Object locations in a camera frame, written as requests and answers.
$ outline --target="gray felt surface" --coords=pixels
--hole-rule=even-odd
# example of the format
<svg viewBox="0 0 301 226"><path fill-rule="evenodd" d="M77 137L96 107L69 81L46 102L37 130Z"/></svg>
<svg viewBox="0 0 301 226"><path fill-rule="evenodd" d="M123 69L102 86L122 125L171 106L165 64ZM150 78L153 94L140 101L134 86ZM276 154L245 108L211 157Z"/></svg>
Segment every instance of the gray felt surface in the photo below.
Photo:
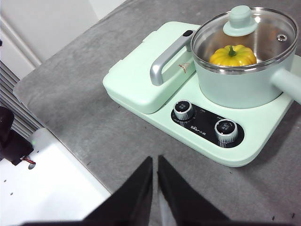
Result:
<svg viewBox="0 0 301 226"><path fill-rule="evenodd" d="M163 23L203 24L241 4L283 10L301 24L299 0L128 0L27 75L15 94L112 192L146 156L156 162L163 154L231 219L301 225L300 105L292 105L253 162L229 168L119 107L102 85L109 68ZM156 173L154 182L150 225L158 226Z"/></svg>

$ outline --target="mint green pot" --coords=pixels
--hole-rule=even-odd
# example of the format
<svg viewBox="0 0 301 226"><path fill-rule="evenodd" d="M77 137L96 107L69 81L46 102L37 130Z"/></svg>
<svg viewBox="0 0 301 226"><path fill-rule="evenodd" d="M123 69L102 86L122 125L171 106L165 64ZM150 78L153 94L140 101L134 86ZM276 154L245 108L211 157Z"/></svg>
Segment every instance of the mint green pot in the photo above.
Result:
<svg viewBox="0 0 301 226"><path fill-rule="evenodd" d="M247 35L238 36L240 31L246 32L240 28L232 28L233 37L225 34L231 12L215 17L195 32L191 49L201 91L212 102L229 108L261 106L282 92L301 104L301 77L290 72L299 33L296 22L272 9L252 8L249 13L255 31ZM237 44L250 47L257 64L228 67L208 62L217 49Z"/></svg>

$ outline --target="white wall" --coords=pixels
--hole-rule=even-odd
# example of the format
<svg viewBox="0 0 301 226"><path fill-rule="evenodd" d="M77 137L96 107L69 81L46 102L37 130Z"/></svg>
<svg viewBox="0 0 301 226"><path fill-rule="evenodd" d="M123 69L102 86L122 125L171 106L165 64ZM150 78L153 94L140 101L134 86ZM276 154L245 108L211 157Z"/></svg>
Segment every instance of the white wall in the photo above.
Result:
<svg viewBox="0 0 301 226"><path fill-rule="evenodd" d="M117 6L121 5L125 0L89 0L97 18L100 20L111 11L113 11Z"/></svg>
<svg viewBox="0 0 301 226"><path fill-rule="evenodd" d="M1 61L20 79L124 0L1 0Z"/></svg>

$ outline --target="small pumpkin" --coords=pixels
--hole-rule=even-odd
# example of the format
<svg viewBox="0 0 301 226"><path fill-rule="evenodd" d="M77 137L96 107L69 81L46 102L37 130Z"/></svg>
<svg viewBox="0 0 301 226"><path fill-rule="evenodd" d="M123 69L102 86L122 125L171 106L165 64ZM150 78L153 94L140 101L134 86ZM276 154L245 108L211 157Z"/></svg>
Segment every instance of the small pumpkin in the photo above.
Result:
<svg viewBox="0 0 301 226"><path fill-rule="evenodd" d="M227 45L216 50L209 62L221 66L245 66L255 64L257 60L250 48L244 45Z"/></svg>

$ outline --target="pot handle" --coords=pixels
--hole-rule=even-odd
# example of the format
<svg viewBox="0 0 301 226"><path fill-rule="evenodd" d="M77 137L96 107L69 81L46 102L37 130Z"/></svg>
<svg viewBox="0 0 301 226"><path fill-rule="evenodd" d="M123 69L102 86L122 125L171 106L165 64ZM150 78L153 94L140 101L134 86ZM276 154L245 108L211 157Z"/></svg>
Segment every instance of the pot handle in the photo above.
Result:
<svg viewBox="0 0 301 226"><path fill-rule="evenodd" d="M301 104L301 77L284 68L278 70L271 78L271 83Z"/></svg>
<svg viewBox="0 0 301 226"><path fill-rule="evenodd" d="M153 85L163 84L162 69L167 62L171 60L184 46L188 52L191 52L190 40L195 33L194 30L188 30L181 35L170 47L168 47L151 65L150 80Z"/></svg>

